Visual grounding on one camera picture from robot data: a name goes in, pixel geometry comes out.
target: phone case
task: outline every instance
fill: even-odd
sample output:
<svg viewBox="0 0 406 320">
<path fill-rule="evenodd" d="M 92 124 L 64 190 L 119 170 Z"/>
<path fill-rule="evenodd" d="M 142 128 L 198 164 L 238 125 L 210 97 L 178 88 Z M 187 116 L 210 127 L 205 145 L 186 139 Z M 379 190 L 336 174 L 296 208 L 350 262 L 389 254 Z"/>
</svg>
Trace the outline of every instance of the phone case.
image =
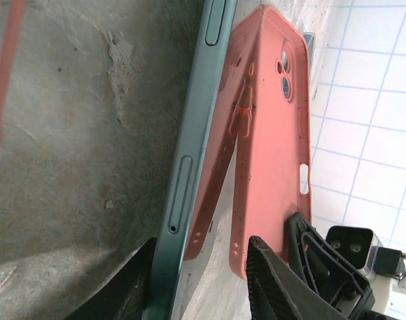
<svg viewBox="0 0 406 320">
<path fill-rule="evenodd" d="M 246 279 L 250 236 L 287 261 L 285 220 L 296 211 L 311 220 L 309 60 L 303 36 L 270 5 L 229 41 L 185 259 L 201 250 L 237 148 L 229 263 Z"/>
<path fill-rule="evenodd" d="M 252 235 L 287 261 L 285 221 L 296 211 L 311 219 L 310 187 L 306 192 L 301 189 L 302 180 L 310 186 L 307 46 L 274 7 L 262 5 L 257 10 L 261 11 L 258 32 L 244 76 L 243 105 L 237 111 L 240 126 L 229 253 L 231 269 L 244 279 Z"/>
</svg>

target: red cable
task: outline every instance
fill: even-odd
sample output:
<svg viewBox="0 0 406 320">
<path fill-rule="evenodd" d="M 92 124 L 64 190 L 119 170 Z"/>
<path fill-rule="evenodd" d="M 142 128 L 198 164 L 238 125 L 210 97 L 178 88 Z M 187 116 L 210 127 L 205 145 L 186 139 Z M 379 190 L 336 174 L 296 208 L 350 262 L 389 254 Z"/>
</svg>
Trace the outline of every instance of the red cable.
<svg viewBox="0 0 406 320">
<path fill-rule="evenodd" d="M 9 88 L 10 73 L 15 59 L 25 8 L 26 0 L 11 0 L 9 18 L 0 54 L 0 140 L 3 126 L 4 104 Z"/>
</svg>

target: tile grout line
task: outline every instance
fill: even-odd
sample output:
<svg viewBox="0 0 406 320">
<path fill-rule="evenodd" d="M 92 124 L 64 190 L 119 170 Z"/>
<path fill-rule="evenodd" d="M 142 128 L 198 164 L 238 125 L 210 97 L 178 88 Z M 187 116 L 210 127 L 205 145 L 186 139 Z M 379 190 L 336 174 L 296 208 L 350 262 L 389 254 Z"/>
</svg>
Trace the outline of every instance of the tile grout line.
<svg viewBox="0 0 406 320">
<path fill-rule="evenodd" d="M 337 8 L 350 8 L 350 5 L 338 5 Z M 406 5 L 354 5 L 354 8 L 406 8 Z"/>
<path fill-rule="evenodd" d="M 398 224 L 398 219 L 400 217 L 400 212 L 402 211 L 401 208 L 402 208 L 403 203 L 404 203 L 405 194 L 406 194 L 406 182 L 405 182 L 405 186 L 404 186 L 404 190 L 403 190 L 403 196 L 401 197 L 401 201 L 400 201 L 400 206 L 398 207 L 397 216 L 396 216 L 394 224 L 392 226 L 391 239 L 389 240 L 388 245 L 390 245 L 391 242 L 392 242 L 392 237 L 394 236 L 394 231 L 395 231 L 395 228 L 397 227 L 397 224 Z"/>
<path fill-rule="evenodd" d="M 326 50 L 339 50 L 338 47 L 327 47 Z M 370 51 L 370 50 L 358 50 L 358 49 L 348 49 L 342 48 L 343 51 L 350 51 L 350 52 L 358 52 L 358 53 L 372 53 L 376 55 L 390 55 L 391 53 L 388 52 L 380 52 L 380 51 Z M 393 55 L 397 57 L 406 57 L 406 53 L 394 53 Z"/>
<path fill-rule="evenodd" d="M 402 311 L 400 311 L 400 310 L 396 310 L 396 309 L 394 309 L 394 308 L 390 308 L 389 310 L 392 311 L 392 312 L 398 313 L 398 314 L 400 314 L 400 315 L 402 315 L 402 316 L 404 316 L 404 317 L 406 317 L 406 313 L 404 313 L 404 312 L 402 312 Z"/>
<path fill-rule="evenodd" d="M 320 220 L 323 220 L 323 221 L 326 221 L 326 222 L 330 222 L 330 223 L 332 223 L 333 225 L 341 225 L 340 222 L 337 222 L 337 221 L 334 221 L 334 220 L 331 220 L 331 219 L 328 219 L 328 218 L 324 218 L 324 217 L 322 217 L 322 216 L 320 216 L 320 215 L 313 215 L 313 217 L 314 217 L 314 218 L 317 218 L 317 219 L 320 219 Z"/>
<path fill-rule="evenodd" d="M 311 115 L 312 117 L 315 118 L 323 118 L 322 115 Z M 342 122 L 342 123 L 348 123 L 350 125 L 360 125 L 362 127 L 368 127 L 369 125 L 365 123 L 358 123 L 358 122 L 353 122 L 353 121 L 348 121 L 348 120 L 342 120 L 342 119 L 336 119 L 336 118 L 331 118 L 331 117 L 324 117 L 326 120 L 332 120 L 332 121 L 337 121 L 337 122 Z M 395 132 L 400 132 L 400 133 L 406 133 L 406 130 L 400 130 L 400 129 L 395 129 L 395 128 L 388 128 L 388 127 L 382 127 L 380 125 L 370 125 L 370 128 L 376 128 L 376 129 L 384 129 L 384 130 L 390 130 L 390 131 L 395 131 Z"/>
<path fill-rule="evenodd" d="M 348 196 L 348 197 L 351 197 L 351 198 L 354 198 L 354 199 L 357 199 L 357 200 L 366 201 L 366 202 L 372 203 L 372 204 L 374 204 L 374 205 L 380 205 L 380 206 L 382 206 L 382 207 L 386 207 L 386 208 L 391 208 L 391 209 L 398 210 L 398 207 L 396 207 L 396 206 L 394 206 L 394 205 L 387 205 L 387 204 L 384 204 L 384 203 L 381 203 L 381 202 L 377 202 L 377 201 L 374 201 L 374 200 L 370 200 L 370 199 L 358 197 L 358 196 L 356 196 L 356 195 L 350 195 L 349 193 L 346 193 L 346 192 L 343 192 L 343 191 L 338 191 L 338 190 L 330 189 L 330 188 L 327 188 L 327 187 L 323 187 L 323 186 L 321 186 L 321 185 L 314 185 L 313 183 L 311 184 L 311 186 L 312 186 L 312 187 L 315 187 L 315 188 L 318 188 L 318 189 L 321 189 L 321 190 L 326 190 L 326 191 L 330 191 L 330 192 L 333 192 L 333 193 L 337 193 L 337 194 L 340 194 L 340 195 L 346 195 L 346 196 Z"/>
<path fill-rule="evenodd" d="M 332 87 L 339 87 L 339 88 L 348 88 L 348 89 L 359 89 L 359 90 L 369 90 L 369 91 L 380 91 L 380 92 L 388 92 L 388 93 L 402 93 L 406 95 L 406 91 L 398 91 L 398 90 L 388 90 L 388 89 L 375 89 L 375 88 L 364 88 L 364 87 L 355 87 L 352 85 L 336 85 L 332 83 L 326 83 L 326 82 L 317 82 L 318 85 L 328 85 Z"/>
<path fill-rule="evenodd" d="M 360 168 L 361 159 L 362 159 L 362 157 L 363 157 L 365 145 L 366 145 L 367 139 L 368 139 L 368 137 L 369 137 L 370 126 L 371 126 L 371 123 L 373 122 L 373 118 L 374 118 L 374 116 L 375 116 L 375 112 L 376 112 L 377 105 L 378 105 L 378 103 L 379 103 L 379 99 L 380 99 L 380 96 L 381 96 L 382 88 L 383 88 L 383 86 L 384 86 L 384 84 L 385 84 L 385 80 L 386 80 L 386 77 L 387 77 L 387 74 L 388 74 L 388 71 L 389 71 L 389 67 L 390 67 L 390 65 L 391 65 L 391 61 L 392 61 L 392 58 L 393 58 L 393 56 L 394 56 L 395 48 L 396 48 L 396 46 L 397 46 L 397 44 L 398 44 L 398 40 L 399 40 L 399 37 L 400 37 L 400 34 L 401 34 L 401 30 L 403 29 L 403 26 L 404 26 L 405 18 L 406 18 L 406 11 L 404 12 L 403 20 L 402 20 L 401 25 L 400 25 L 400 28 L 399 28 L 399 30 L 398 30 L 397 37 L 396 37 L 396 39 L 395 39 L 394 46 L 393 46 L 391 55 L 390 55 L 390 57 L 389 57 L 386 70 L 385 70 L 385 74 L 384 74 L 384 76 L 383 76 L 383 78 L 382 78 L 381 88 L 380 88 L 380 90 L 379 90 L 379 92 L 378 92 L 378 94 L 377 94 L 376 104 L 375 104 L 375 107 L 373 108 L 373 112 L 372 112 L 372 114 L 371 114 L 371 118 L 370 118 L 370 122 L 369 122 L 369 128 L 368 128 L 368 130 L 367 130 L 367 134 L 366 134 L 365 139 L 364 139 L 363 148 L 361 148 L 361 153 L 360 153 L 360 156 L 359 156 L 357 168 L 356 168 L 356 170 L 355 170 L 353 182 L 352 182 L 352 185 L 351 185 L 351 190 L 350 190 L 350 192 L 349 192 L 348 201 L 347 201 L 347 204 L 346 204 L 346 206 L 345 206 L 345 213 L 343 214 L 342 224 L 344 224 L 345 219 L 346 219 L 346 216 L 347 216 L 348 207 L 349 207 L 349 202 L 351 201 L 351 195 L 352 195 L 352 192 L 353 192 L 353 190 L 354 190 L 355 181 L 357 180 L 357 175 L 358 175 L 358 171 L 359 171 L 359 168 Z"/>
<path fill-rule="evenodd" d="M 356 156 L 354 156 L 354 155 L 347 155 L 346 153 L 340 153 L 340 152 L 337 152 L 337 151 L 332 151 L 332 150 L 328 150 L 328 149 L 324 149 L 324 148 L 320 148 L 320 147 L 318 147 L 317 149 L 320 150 L 320 151 L 332 153 L 332 154 L 334 154 L 334 155 L 341 155 L 341 156 L 344 156 L 344 157 L 347 157 L 347 158 L 352 158 L 352 159 L 360 159 L 359 157 L 356 157 Z M 364 159 L 364 158 L 361 158 L 361 160 L 362 160 L 362 161 L 369 162 L 369 163 L 374 163 L 374 164 L 376 164 L 376 165 L 384 165 L 384 166 L 386 166 L 386 167 L 390 167 L 390 168 L 400 169 L 400 170 L 406 171 L 406 168 L 399 167 L 398 165 L 390 165 L 390 164 L 388 164 L 388 163 L 377 162 L 377 161 L 374 161 L 374 160 L 368 160 L 368 159 Z"/>
<path fill-rule="evenodd" d="M 344 31 L 343 31 L 342 40 L 341 40 L 341 47 L 343 46 L 343 43 L 345 42 L 345 36 L 346 36 L 346 34 L 347 34 L 348 23 L 349 23 L 349 19 L 350 19 L 350 17 L 351 17 L 351 12 L 352 12 L 352 4 L 354 4 L 354 0 L 352 0 L 352 2 L 351 2 L 351 7 L 350 7 L 349 12 L 348 12 L 347 20 L 346 20 L 346 23 L 345 23 L 345 29 L 344 29 Z M 332 87 L 332 84 L 333 84 L 333 82 L 334 82 L 334 80 L 335 80 L 335 77 L 336 77 L 337 66 L 338 66 L 338 64 L 339 64 L 339 59 L 340 59 L 340 58 L 341 58 L 341 50 L 339 49 L 339 52 L 338 52 L 338 54 L 337 54 L 335 69 L 333 70 L 333 76 L 332 76 L 332 78 L 331 78 L 331 85 L 330 85 L 330 88 L 329 88 L 329 93 L 328 93 L 328 95 L 327 95 L 327 101 L 326 101 L 326 106 L 325 106 L 325 109 L 324 109 L 323 120 L 321 121 L 320 131 L 318 132 L 317 142 L 316 142 L 316 144 L 315 144 L 316 148 L 315 148 L 315 150 L 314 150 L 314 153 L 311 155 L 311 165 L 314 164 L 315 155 L 316 155 L 316 153 L 317 153 L 317 147 L 318 147 L 318 144 L 319 144 L 320 135 L 321 135 L 321 131 L 322 131 L 322 129 L 323 129 L 323 124 L 324 124 L 324 117 L 326 116 L 326 114 L 327 114 L 327 108 L 329 107 L 329 101 L 330 101 L 330 96 L 331 96 L 331 90 L 332 90 L 332 88 L 333 88 L 333 87 Z"/>
</svg>

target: gray concrete surface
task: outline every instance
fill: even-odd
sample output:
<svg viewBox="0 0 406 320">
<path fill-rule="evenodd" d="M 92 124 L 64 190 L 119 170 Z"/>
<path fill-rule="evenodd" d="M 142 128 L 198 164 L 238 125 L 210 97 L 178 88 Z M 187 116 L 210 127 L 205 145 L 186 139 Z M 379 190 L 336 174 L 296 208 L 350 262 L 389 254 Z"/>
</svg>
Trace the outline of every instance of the gray concrete surface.
<svg viewBox="0 0 406 320">
<path fill-rule="evenodd" d="M 272 2 L 323 34 L 330 1 Z M 0 151 L 0 319 L 61 319 L 156 235 L 201 4 L 28 1 Z"/>
</svg>

